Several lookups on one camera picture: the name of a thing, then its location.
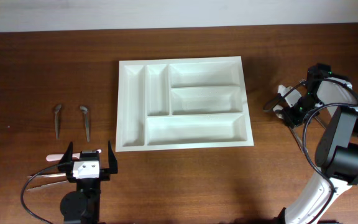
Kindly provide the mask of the metal fork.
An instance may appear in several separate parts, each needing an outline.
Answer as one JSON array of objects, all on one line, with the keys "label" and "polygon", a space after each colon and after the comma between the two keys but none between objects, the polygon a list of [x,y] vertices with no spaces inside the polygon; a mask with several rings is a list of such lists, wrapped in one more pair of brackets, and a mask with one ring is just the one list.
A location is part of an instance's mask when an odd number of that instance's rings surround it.
[{"label": "metal fork", "polygon": [[303,141],[302,141],[301,137],[298,135],[295,128],[289,127],[289,130],[290,130],[292,136],[294,137],[298,147],[300,148],[300,151],[303,153]]},{"label": "metal fork", "polygon": [[[306,81],[305,79],[301,79],[301,80],[299,81],[299,83],[306,88],[306,85],[304,84],[305,81]],[[318,115],[316,115],[316,116],[314,117],[314,119],[315,119],[324,129],[327,128],[327,124],[326,124]]]}]

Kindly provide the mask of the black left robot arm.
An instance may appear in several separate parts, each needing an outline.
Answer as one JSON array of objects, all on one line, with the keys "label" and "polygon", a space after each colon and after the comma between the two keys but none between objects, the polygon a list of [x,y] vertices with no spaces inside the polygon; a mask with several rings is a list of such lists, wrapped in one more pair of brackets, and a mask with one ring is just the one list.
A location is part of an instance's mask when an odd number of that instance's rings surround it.
[{"label": "black left robot arm", "polygon": [[82,151],[77,161],[73,160],[73,143],[58,163],[67,181],[76,184],[76,190],[67,193],[60,202],[64,223],[99,224],[101,182],[109,181],[117,173],[117,160],[108,144],[108,168],[100,168],[98,151]]}]

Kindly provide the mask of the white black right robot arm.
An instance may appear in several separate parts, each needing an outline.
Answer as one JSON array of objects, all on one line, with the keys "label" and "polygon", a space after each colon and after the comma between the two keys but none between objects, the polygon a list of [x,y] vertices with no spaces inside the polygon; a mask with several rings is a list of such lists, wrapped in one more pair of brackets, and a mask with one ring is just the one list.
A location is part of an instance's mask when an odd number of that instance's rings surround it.
[{"label": "white black right robot arm", "polygon": [[[317,223],[343,192],[358,184],[358,94],[322,63],[300,82],[279,86],[263,110],[289,129],[307,128],[321,110],[331,120],[314,157],[313,175],[275,223]],[[240,57],[126,60],[119,64],[117,151],[252,146]]]}]

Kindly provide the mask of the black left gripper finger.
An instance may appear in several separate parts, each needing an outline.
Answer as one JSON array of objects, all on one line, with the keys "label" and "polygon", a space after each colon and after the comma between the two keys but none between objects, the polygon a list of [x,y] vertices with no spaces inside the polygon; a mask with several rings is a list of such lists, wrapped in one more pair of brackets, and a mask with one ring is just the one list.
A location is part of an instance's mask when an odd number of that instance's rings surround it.
[{"label": "black left gripper finger", "polygon": [[117,159],[113,153],[112,145],[110,141],[108,141],[108,162],[109,162],[109,173],[117,174],[118,173]]},{"label": "black left gripper finger", "polygon": [[73,167],[73,143],[70,142],[66,152],[58,163],[58,170],[60,172],[69,172]]}]

